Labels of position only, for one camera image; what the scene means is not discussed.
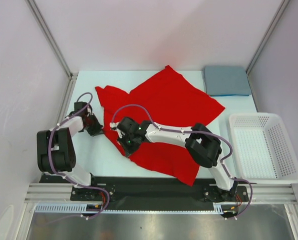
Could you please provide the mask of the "red t shirt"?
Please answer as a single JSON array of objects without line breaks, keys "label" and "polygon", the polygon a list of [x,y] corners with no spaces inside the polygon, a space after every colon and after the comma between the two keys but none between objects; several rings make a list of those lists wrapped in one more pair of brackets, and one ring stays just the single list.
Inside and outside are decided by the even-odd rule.
[{"label": "red t shirt", "polygon": [[[115,83],[96,86],[95,90],[104,108],[104,134],[122,155],[118,134],[109,127],[111,120],[118,122],[130,117],[141,123],[152,117],[154,122],[167,126],[189,127],[196,123],[207,126],[225,110],[170,66],[128,93]],[[188,186],[193,185],[199,170],[185,148],[166,143],[145,142],[130,160],[147,170],[173,176]]]}]

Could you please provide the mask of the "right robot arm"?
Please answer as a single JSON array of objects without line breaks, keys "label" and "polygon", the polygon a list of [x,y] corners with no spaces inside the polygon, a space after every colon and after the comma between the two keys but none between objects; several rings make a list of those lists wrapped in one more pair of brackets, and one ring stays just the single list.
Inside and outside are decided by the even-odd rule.
[{"label": "right robot arm", "polygon": [[137,123],[125,117],[119,122],[110,123],[110,128],[118,133],[117,141],[126,157],[130,157],[146,142],[185,148],[195,163],[210,171],[222,199],[230,201],[237,195],[238,182],[221,160],[220,137],[211,133],[203,124],[175,127],[148,120]]}]

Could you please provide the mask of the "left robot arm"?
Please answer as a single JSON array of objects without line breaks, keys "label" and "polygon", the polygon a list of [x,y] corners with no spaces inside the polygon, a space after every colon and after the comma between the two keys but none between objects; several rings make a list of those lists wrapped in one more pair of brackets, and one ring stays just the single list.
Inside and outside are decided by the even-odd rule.
[{"label": "left robot arm", "polygon": [[99,187],[92,183],[93,175],[76,163],[72,138],[87,131],[94,137],[102,133],[103,126],[94,114],[74,116],[65,119],[64,124],[36,135],[37,165],[41,172],[58,175],[82,188],[82,194],[89,200],[99,195]]}]

